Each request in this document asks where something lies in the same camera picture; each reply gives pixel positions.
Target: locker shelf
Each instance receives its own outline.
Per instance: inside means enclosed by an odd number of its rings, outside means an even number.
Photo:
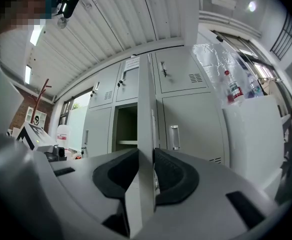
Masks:
[[[137,140],[119,140],[117,143],[123,145],[137,145]]]

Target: bottle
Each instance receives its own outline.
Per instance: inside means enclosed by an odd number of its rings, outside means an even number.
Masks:
[[[233,76],[230,74],[230,72],[228,70],[226,70],[224,72],[225,77],[226,77],[226,81],[229,85],[230,91],[232,96],[234,97],[234,100],[237,101],[243,101],[244,98],[244,94],[242,92],[241,87],[238,85],[237,81],[233,78]]]
[[[254,92],[255,97],[264,96],[260,84],[257,82],[256,78],[253,75],[251,74],[248,75],[248,81],[250,88]]]

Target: gray metal locker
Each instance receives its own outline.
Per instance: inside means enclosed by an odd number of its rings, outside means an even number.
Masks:
[[[163,98],[167,149],[224,164],[222,128],[212,93]]]
[[[84,158],[96,157],[108,153],[108,131],[110,127],[111,107],[88,110],[82,133]]]
[[[208,87],[186,48],[157,51],[155,55],[161,93]]]
[[[113,102],[116,80],[121,63],[116,63],[96,73],[95,85],[92,97],[89,101],[89,108],[109,104]]]
[[[120,80],[123,81],[117,87],[116,101],[125,101],[138,97],[138,76],[140,68],[134,68],[124,72],[126,61],[121,64]]]

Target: paper sign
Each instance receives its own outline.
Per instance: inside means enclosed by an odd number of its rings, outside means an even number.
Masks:
[[[124,72],[126,72],[128,70],[133,70],[135,68],[138,68],[139,66],[140,66],[140,57],[139,56],[128,59],[128,60],[126,60]]]

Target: open locker compartment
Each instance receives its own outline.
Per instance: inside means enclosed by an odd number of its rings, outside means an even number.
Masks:
[[[113,152],[137,148],[137,103],[115,109]]]

